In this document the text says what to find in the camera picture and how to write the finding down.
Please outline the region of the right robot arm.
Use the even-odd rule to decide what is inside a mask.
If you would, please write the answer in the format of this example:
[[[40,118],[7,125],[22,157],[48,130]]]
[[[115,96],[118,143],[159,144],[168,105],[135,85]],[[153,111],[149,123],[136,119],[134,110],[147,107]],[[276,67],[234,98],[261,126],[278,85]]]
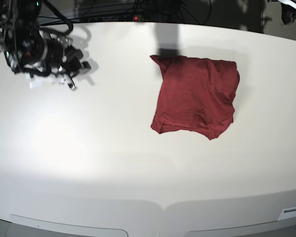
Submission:
[[[42,27],[42,5],[64,22],[64,32]],[[43,83],[64,84],[77,89],[73,79],[91,70],[69,34],[74,25],[47,0],[10,0],[0,10],[0,52],[15,74],[24,74],[35,88]]]

